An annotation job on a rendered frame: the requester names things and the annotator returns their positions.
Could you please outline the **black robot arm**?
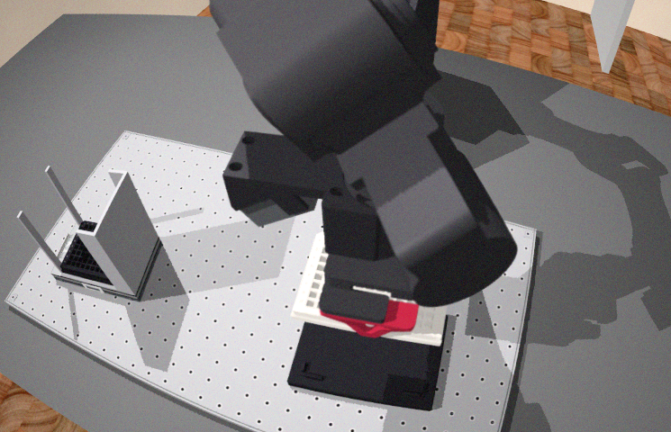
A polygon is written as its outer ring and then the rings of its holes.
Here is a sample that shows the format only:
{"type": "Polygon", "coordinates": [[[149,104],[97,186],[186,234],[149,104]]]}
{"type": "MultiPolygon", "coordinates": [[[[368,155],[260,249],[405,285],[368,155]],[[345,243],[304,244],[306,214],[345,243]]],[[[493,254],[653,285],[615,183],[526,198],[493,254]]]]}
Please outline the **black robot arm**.
{"type": "Polygon", "coordinates": [[[325,252],[368,261],[382,224],[423,307],[506,272],[517,244],[443,128],[427,91],[438,48],[407,0],[209,1],[250,100],[283,134],[243,132],[222,174],[233,210],[261,227],[322,199],[325,252]]]}

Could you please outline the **white well plate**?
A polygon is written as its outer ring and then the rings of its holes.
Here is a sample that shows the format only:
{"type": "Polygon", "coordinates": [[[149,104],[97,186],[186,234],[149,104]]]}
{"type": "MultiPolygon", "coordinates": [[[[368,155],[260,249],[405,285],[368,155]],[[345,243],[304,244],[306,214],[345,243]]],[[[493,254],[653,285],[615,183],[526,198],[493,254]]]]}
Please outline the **white well plate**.
{"type": "MultiPolygon", "coordinates": [[[[301,282],[295,300],[295,305],[291,314],[291,318],[294,320],[301,320],[313,324],[356,332],[355,330],[351,329],[347,324],[323,317],[319,312],[318,301],[324,284],[324,273],[321,271],[323,271],[325,267],[327,257],[328,254],[325,252],[324,248],[323,232],[320,232],[316,234],[315,240],[313,242],[313,248],[304,271],[303,280],[301,282]]],[[[373,293],[386,294],[389,296],[389,300],[415,303],[414,301],[392,299],[390,298],[391,294],[390,292],[382,292],[377,290],[372,291],[357,286],[354,286],[354,289],[373,293]]],[[[417,320],[413,331],[389,332],[381,337],[399,339],[433,346],[440,346],[444,329],[446,311],[447,311],[447,305],[441,307],[427,307],[427,308],[419,305],[417,320]],[[423,326],[425,328],[423,328],[423,326]]]]}

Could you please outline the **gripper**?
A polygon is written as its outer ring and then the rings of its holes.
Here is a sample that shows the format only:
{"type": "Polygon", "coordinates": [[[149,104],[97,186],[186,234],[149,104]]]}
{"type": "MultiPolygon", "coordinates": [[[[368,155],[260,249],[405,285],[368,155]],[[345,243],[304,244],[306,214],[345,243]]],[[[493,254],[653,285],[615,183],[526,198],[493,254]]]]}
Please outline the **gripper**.
{"type": "Polygon", "coordinates": [[[323,317],[345,323],[360,336],[370,338],[413,330],[418,304],[392,301],[386,294],[353,288],[388,292],[391,298],[413,301],[382,224],[377,261],[328,254],[323,272],[319,299],[323,317]]]}

